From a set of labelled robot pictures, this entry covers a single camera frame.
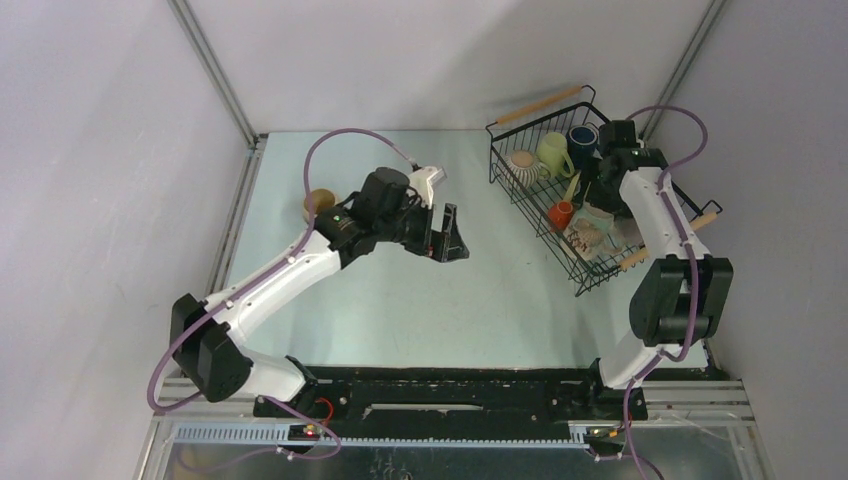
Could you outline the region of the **beige ceramic cup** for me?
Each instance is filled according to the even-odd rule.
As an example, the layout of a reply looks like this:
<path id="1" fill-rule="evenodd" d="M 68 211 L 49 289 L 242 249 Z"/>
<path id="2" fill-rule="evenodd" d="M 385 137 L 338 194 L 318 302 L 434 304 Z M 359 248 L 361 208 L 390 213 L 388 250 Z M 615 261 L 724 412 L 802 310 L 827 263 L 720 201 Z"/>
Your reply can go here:
<path id="1" fill-rule="evenodd" d="M 318 188 L 312 190 L 302 201 L 302 218 L 308 223 L 310 218 L 309 205 L 314 209 L 314 214 L 319 215 L 322 211 L 332 208 L 338 204 L 340 198 L 332 190 L 326 188 Z"/>

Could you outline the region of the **floral patterned mug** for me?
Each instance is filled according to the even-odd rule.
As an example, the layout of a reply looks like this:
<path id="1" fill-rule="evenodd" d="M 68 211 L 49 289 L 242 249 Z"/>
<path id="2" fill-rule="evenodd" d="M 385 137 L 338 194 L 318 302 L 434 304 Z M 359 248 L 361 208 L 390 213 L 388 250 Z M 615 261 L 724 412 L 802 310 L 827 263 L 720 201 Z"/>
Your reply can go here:
<path id="1" fill-rule="evenodd" d="M 598 256 L 621 253 L 626 242 L 614 215 L 586 202 L 567 225 L 560 246 L 572 259 L 591 262 Z"/>

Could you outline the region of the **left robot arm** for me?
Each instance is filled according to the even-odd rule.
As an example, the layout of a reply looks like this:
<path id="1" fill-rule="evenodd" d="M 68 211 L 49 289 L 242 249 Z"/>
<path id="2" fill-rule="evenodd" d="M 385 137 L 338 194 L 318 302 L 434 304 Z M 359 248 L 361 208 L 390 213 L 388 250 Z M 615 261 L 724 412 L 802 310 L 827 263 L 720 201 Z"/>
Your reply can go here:
<path id="1" fill-rule="evenodd" d="M 277 400 L 292 416 L 308 414 L 316 403 L 311 373 L 290 355 L 249 349 L 249 337 L 308 288 L 380 243 L 439 263 L 467 259 L 456 205 L 445 204 L 441 228 L 432 226 L 435 188 L 444 178 L 435 166 L 410 173 L 377 168 L 360 190 L 322 209 L 311 229 L 266 266 L 203 300 L 191 294 L 179 298 L 172 306 L 167 358 L 211 403 L 250 394 Z"/>

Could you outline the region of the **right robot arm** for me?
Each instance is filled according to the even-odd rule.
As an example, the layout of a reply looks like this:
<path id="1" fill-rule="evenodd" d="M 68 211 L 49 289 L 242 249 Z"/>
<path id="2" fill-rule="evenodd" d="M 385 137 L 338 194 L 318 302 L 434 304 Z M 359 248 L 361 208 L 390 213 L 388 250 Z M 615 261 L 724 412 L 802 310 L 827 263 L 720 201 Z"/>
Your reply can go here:
<path id="1" fill-rule="evenodd" d="M 598 150 L 585 199 L 634 220 L 652 260 L 629 304 L 630 332 L 594 363 L 595 382 L 581 392 L 585 411 L 606 418 L 620 407 L 620 390 L 638 387 L 663 360 L 683 361 L 696 342 L 716 333 L 733 267 L 698 239 L 674 198 L 672 164 L 659 149 L 640 145 L 633 120 L 603 124 Z"/>

